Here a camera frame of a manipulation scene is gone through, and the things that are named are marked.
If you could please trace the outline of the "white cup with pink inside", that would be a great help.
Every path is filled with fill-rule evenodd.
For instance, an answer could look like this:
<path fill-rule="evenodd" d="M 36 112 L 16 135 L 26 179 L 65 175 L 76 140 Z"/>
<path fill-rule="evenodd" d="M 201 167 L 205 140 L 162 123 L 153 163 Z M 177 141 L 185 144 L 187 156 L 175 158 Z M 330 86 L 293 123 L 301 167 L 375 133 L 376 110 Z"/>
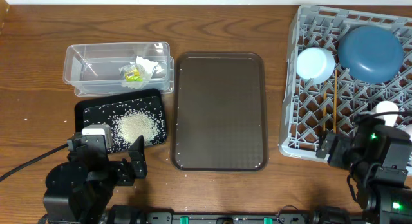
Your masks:
<path fill-rule="evenodd" d="M 407 125 L 403 128 L 403 131 L 406 132 L 410 136 L 410 140 L 412 140 L 412 125 Z"/>

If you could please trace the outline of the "white cup with green inside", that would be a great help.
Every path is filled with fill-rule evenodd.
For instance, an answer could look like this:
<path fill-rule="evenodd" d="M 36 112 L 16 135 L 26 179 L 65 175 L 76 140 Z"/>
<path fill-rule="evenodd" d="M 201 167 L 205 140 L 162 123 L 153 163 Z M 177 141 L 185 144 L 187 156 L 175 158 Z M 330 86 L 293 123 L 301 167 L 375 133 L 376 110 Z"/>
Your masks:
<path fill-rule="evenodd" d="M 378 113 L 387 113 L 387 112 L 398 112 L 399 108 L 398 106 L 391 101 L 382 101 L 379 102 L 372 110 L 372 114 L 378 114 Z M 376 118 L 381 119 L 385 121 L 386 126 L 391 126 L 394 127 L 395 123 L 397 121 L 397 114 L 394 115 L 381 115 L 381 116 L 376 116 Z"/>

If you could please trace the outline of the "green yellow snack wrapper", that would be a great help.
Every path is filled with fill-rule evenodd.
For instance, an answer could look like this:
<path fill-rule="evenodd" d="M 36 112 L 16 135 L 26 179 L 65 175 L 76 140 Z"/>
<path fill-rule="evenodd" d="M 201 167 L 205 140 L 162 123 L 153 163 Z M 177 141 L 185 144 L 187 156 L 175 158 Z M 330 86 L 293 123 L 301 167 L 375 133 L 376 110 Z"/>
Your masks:
<path fill-rule="evenodd" d="M 127 81 L 127 82 L 141 82 L 141 74 L 138 70 L 138 68 L 134 64 L 130 64 L 127 66 L 122 66 L 119 68 L 121 76 Z"/>

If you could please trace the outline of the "white tissue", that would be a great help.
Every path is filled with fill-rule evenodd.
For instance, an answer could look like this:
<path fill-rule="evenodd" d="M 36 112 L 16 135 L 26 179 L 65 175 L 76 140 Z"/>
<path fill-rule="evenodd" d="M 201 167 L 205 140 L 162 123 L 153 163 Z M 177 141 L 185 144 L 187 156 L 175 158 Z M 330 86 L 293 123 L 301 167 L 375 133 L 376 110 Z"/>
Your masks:
<path fill-rule="evenodd" d="M 122 76 L 122 87 L 127 87 L 131 89 L 142 89 L 144 88 L 154 76 L 159 76 L 164 72 L 164 68 L 157 61 L 150 61 L 143 57 L 137 57 L 134 62 L 130 62 L 128 65 L 134 64 L 140 74 L 142 81 L 141 82 L 127 82 Z"/>

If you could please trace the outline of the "dark blue plate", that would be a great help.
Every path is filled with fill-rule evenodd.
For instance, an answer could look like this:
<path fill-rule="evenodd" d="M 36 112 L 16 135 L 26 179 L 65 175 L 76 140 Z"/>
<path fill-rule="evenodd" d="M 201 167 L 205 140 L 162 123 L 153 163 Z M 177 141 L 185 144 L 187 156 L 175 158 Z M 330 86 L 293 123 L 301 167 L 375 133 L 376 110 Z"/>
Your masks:
<path fill-rule="evenodd" d="M 349 69 L 352 77 L 370 84 L 392 80 L 404 59 L 400 41 L 376 26 L 361 26 L 346 34 L 337 54 L 340 65 Z"/>

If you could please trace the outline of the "light blue small bowl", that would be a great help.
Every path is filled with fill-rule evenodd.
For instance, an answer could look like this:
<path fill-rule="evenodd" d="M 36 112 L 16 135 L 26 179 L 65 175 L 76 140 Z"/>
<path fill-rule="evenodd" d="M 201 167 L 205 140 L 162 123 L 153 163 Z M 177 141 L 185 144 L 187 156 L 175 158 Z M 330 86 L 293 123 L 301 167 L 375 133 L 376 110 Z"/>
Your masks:
<path fill-rule="evenodd" d="M 334 69 L 333 53 L 324 48 L 307 48 L 297 57 L 297 74 L 305 82 L 323 83 L 331 77 Z"/>

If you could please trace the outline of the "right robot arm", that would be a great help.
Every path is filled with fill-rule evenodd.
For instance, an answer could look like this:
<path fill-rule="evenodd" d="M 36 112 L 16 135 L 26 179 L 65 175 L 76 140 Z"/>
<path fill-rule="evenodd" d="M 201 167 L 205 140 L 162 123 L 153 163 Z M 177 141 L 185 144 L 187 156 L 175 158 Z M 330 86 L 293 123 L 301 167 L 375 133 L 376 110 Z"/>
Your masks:
<path fill-rule="evenodd" d="M 411 155 L 410 135 L 387 126 L 381 114 L 359 115 L 353 137 L 326 131 L 319 140 L 318 158 L 349 172 L 353 200 L 365 223 L 411 223 L 411 188 L 406 186 Z"/>

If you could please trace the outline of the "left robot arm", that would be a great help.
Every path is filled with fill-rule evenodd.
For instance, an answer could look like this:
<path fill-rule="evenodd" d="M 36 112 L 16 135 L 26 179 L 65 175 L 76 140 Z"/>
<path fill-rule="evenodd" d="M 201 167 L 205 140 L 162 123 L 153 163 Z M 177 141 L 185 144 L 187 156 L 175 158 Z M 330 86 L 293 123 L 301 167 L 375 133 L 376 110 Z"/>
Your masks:
<path fill-rule="evenodd" d="M 46 214 L 39 223 L 144 223 L 139 209 L 114 205 L 106 210 L 115 187 L 147 176 L 144 138 L 139 136 L 128 150 L 130 159 L 121 161 L 109 160 L 104 135 L 75 133 L 67 143 L 67 162 L 46 177 Z"/>

